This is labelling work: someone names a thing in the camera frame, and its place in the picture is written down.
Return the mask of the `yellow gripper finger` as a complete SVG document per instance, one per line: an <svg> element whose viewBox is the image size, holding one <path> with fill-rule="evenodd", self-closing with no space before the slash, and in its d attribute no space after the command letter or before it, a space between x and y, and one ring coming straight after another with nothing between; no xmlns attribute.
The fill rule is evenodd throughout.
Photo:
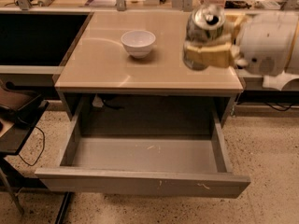
<svg viewBox="0 0 299 224"><path fill-rule="evenodd" d="M236 38L239 34L241 27L248 20L248 16L241 15L227 15L225 22L225 30L232 35L233 38Z"/></svg>
<svg viewBox="0 0 299 224"><path fill-rule="evenodd" d="M184 61L191 69L227 68L234 64L234 52L230 42L201 48L188 45L184 49Z"/></svg>

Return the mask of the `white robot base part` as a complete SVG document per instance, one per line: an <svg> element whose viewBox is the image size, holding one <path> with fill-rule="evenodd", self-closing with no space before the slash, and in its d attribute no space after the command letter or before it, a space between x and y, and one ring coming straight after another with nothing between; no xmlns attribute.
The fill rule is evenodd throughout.
<svg viewBox="0 0 299 224"><path fill-rule="evenodd" d="M281 91L283 87L289 82L298 79L299 75L289 74L282 72L281 74L273 76L264 76L263 77L263 87L269 89L275 89Z"/></svg>

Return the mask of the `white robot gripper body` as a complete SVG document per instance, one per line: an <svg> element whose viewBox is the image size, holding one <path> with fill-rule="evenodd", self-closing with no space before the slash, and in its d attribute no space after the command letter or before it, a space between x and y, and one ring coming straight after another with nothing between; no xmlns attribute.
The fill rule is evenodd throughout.
<svg viewBox="0 0 299 224"><path fill-rule="evenodd" d="M298 73L298 16L283 12L259 14L244 23L236 38L236 64L249 73L277 76Z"/></svg>

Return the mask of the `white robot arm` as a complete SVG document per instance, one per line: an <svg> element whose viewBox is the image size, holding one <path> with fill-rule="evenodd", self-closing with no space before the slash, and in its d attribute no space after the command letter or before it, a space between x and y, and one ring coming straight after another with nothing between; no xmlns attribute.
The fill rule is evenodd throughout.
<svg viewBox="0 0 299 224"><path fill-rule="evenodd" d="M293 69L297 51L295 15L195 11L186 26L183 60L193 70L236 66L254 75L276 77Z"/></svg>

